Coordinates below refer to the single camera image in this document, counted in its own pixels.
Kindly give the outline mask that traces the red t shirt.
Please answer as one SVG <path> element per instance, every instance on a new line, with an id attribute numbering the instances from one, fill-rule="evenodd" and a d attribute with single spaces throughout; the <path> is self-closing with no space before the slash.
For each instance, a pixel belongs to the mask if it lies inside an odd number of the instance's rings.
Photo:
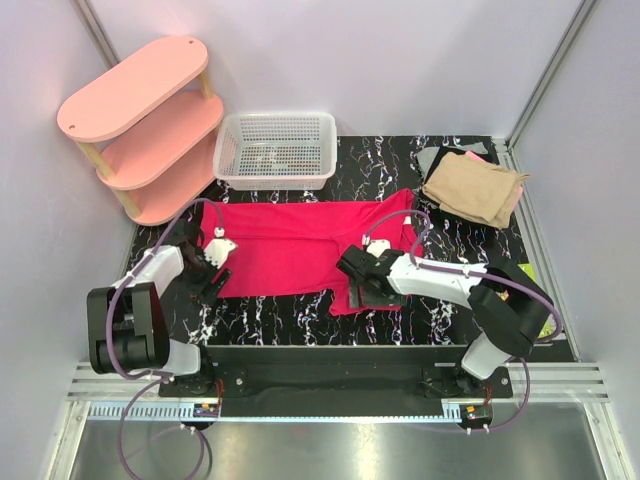
<path id="1" fill-rule="evenodd" d="M 415 196 L 402 189 L 382 202 L 207 204 L 200 229 L 204 241 L 214 238 L 217 215 L 225 237 L 238 245 L 226 268 L 231 277 L 222 298 L 289 296 L 333 292 L 333 316 L 364 309 L 349 304 L 349 280 L 336 264 L 376 222 L 414 206 Z"/>

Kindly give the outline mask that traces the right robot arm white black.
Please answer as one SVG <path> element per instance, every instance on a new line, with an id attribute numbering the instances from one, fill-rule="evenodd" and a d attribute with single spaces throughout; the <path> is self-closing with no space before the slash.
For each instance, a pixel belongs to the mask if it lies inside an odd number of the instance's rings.
<path id="1" fill-rule="evenodd" d="M 358 306 L 393 306 L 419 296 L 472 312 L 479 336 L 447 373 L 424 377 L 441 398 L 483 395 L 496 369 L 528 357 L 549 318 L 561 323 L 551 298 L 508 258 L 453 264 L 386 246 L 350 246 L 337 268 L 349 278 Z"/>

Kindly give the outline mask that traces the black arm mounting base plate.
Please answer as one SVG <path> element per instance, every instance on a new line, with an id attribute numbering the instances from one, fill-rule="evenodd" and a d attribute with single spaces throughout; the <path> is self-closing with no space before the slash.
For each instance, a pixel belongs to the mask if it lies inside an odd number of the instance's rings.
<path id="1" fill-rule="evenodd" d="M 456 383 L 463 347 L 210 347 L 209 377 L 196 384 L 178 380 L 160 388 L 167 398 L 209 397 L 214 382 L 222 383 L 223 397 L 244 399 L 272 388 L 293 391 L 405 389 L 437 398 L 460 398 L 471 392 L 494 399 L 513 396 L 508 370 L 501 366 L 486 381 Z"/>

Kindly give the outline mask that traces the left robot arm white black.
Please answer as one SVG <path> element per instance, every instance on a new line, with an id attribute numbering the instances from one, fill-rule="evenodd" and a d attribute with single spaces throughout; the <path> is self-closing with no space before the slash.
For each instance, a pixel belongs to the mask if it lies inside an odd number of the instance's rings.
<path id="1" fill-rule="evenodd" d="M 213 362 L 202 346 L 172 340 L 161 298 L 174 282 L 195 300 L 214 302 L 231 278 L 225 266 L 238 245 L 218 228 L 207 240 L 181 221 L 147 249 L 127 274 L 87 295 L 88 350 L 93 371 L 138 379 L 166 378 L 196 396 L 215 386 Z"/>

